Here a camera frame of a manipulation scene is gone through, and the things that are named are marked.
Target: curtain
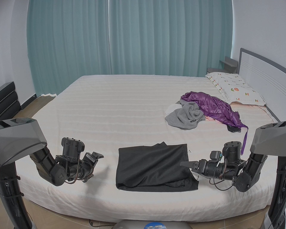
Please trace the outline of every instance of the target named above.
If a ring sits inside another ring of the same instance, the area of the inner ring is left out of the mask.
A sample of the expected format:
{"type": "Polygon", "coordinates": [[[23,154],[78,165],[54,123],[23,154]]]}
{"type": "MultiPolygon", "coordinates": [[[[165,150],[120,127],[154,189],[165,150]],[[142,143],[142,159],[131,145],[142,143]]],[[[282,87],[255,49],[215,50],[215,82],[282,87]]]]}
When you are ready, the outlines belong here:
{"type": "Polygon", "coordinates": [[[30,0],[28,57],[37,95],[83,75],[111,74],[108,0],[30,0]]]}
{"type": "Polygon", "coordinates": [[[231,54],[231,0],[110,0],[113,74],[205,76],[231,54]]]}

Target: round blue logo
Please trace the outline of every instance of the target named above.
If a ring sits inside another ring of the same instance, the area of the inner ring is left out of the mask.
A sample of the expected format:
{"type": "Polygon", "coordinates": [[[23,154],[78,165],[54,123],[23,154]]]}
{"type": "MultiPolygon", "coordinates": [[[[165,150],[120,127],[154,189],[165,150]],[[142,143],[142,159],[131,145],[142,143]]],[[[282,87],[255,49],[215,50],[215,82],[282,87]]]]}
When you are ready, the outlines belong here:
{"type": "Polygon", "coordinates": [[[144,229],[166,229],[166,226],[159,222],[152,222],[147,224],[144,229]]]}

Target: folded black pants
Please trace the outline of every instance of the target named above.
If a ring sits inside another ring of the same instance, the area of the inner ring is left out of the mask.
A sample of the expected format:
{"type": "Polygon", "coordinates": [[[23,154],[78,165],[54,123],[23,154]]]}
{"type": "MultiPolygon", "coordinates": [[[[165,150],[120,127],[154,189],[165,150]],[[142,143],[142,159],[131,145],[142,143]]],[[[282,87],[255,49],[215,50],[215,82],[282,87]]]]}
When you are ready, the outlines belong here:
{"type": "Polygon", "coordinates": [[[198,189],[189,168],[187,144],[119,148],[116,187],[136,192],[183,192],[198,189]]]}

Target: white headboard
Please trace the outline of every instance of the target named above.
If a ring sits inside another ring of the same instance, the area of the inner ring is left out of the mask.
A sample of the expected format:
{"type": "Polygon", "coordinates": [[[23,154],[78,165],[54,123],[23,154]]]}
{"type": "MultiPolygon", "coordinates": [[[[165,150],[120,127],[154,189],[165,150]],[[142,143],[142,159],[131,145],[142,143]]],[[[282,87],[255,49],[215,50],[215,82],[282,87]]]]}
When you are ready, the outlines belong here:
{"type": "Polygon", "coordinates": [[[286,121],[286,68],[241,48],[237,73],[263,97],[278,121],[286,121]]]}

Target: floor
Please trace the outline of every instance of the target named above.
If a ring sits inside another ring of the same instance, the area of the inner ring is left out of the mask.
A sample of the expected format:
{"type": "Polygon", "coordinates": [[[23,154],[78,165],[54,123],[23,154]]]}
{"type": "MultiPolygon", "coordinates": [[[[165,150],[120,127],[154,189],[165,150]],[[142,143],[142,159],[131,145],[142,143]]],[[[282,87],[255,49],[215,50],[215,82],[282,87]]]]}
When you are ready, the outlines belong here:
{"type": "MultiPolygon", "coordinates": [[[[24,110],[20,111],[15,117],[32,117],[39,109],[44,107],[47,103],[52,101],[52,96],[40,96],[30,103],[24,110]]],[[[88,219],[81,219],[71,216],[62,215],[51,210],[45,209],[29,200],[24,199],[26,209],[38,229],[86,229],[86,228],[102,228],[111,229],[112,226],[107,227],[91,227],[88,219]]],[[[224,220],[217,220],[212,222],[189,223],[193,229],[259,229],[264,219],[266,208],[256,212],[248,213],[241,216],[236,216],[224,220]]],[[[0,225],[3,229],[13,229],[13,225],[0,202],[0,225]]],[[[114,223],[94,221],[93,226],[98,225],[114,225],[114,223]]]]}

